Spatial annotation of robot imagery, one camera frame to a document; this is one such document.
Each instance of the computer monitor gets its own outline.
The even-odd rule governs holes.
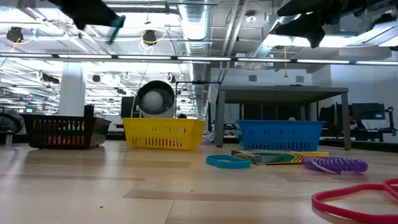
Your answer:
[[[334,125],[335,123],[335,106],[331,105],[327,108],[321,108],[319,111],[319,121],[326,121],[326,125]]]
[[[386,119],[384,103],[353,103],[354,119]]]
[[[343,106],[341,104],[336,104],[336,115],[337,115],[337,124],[343,125]],[[348,105],[348,115],[353,115],[353,105]]]

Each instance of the white wall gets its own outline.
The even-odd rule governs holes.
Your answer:
[[[398,72],[391,66],[357,66],[332,65],[332,87],[348,87],[348,102],[352,103],[384,103],[385,108],[393,106],[398,109]],[[341,103],[340,97],[335,97],[333,103]],[[398,110],[395,110],[394,120],[398,121]],[[389,127],[386,120],[368,120],[370,128]],[[398,137],[384,135],[385,142],[398,142]]]
[[[211,69],[211,81],[216,81],[220,70]],[[249,85],[249,86],[276,86],[276,85],[312,85],[312,74],[306,70],[290,69],[287,70],[289,77],[285,78],[285,70],[275,72],[273,70],[245,70],[229,69],[222,85]],[[257,75],[257,82],[249,82],[249,75]],[[304,76],[303,83],[296,83],[296,76]],[[211,105],[211,120],[215,119],[215,103]],[[230,104],[225,106],[225,122],[235,123],[239,120],[239,105]]]
[[[312,85],[319,87],[331,87],[331,66],[327,65],[316,72],[312,73]],[[333,99],[325,99],[319,101],[319,109],[322,107],[328,107],[333,104]],[[310,119],[312,121],[317,120],[317,104],[312,103],[310,105]]]
[[[275,86],[275,85],[311,85],[312,76],[302,69],[288,69],[288,78],[285,78],[285,70],[278,72],[273,70],[245,70],[229,69],[225,76],[223,85],[252,85],[252,86]],[[215,81],[219,75],[218,68],[211,69],[211,79]],[[257,75],[257,82],[249,82],[249,75]],[[304,76],[304,83],[296,83],[296,76]]]

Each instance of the air duct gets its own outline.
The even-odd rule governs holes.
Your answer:
[[[282,6],[287,4],[290,0],[285,0],[282,2]],[[262,27],[262,33],[264,36],[262,37],[262,42],[261,44],[257,47],[256,51],[254,51],[250,57],[256,57],[256,58],[265,58],[269,55],[271,52],[272,48],[274,46],[267,45],[266,43],[266,37],[268,36],[269,32],[271,32],[273,29],[276,27],[286,24],[290,21],[293,21],[297,18],[296,15],[294,16],[282,16],[279,17],[277,14],[273,14],[270,16],[267,16],[267,19],[264,23],[264,26]],[[265,64],[259,64],[259,63],[247,63],[243,67],[244,69],[248,70],[253,70],[253,69],[264,69],[266,66]]]
[[[210,6],[204,5],[179,5],[178,9],[181,15],[182,31],[186,40],[208,40],[210,27]],[[189,56],[206,57],[209,51],[209,45],[206,43],[185,43],[185,49]],[[190,64],[190,76],[192,81],[209,81],[210,76],[206,75],[205,63]],[[195,106],[198,116],[202,115],[205,101],[203,98],[203,89],[193,86],[193,94],[196,98]]]

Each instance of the monitor screen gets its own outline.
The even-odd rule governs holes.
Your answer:
[[[386,119],[384,103],[353,103],[354,119]]]

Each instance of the table top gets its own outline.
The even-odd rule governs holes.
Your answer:
[[[231,86],[221,85],[225,103],[308,104],[342,93],[348,88],[316,86]]]

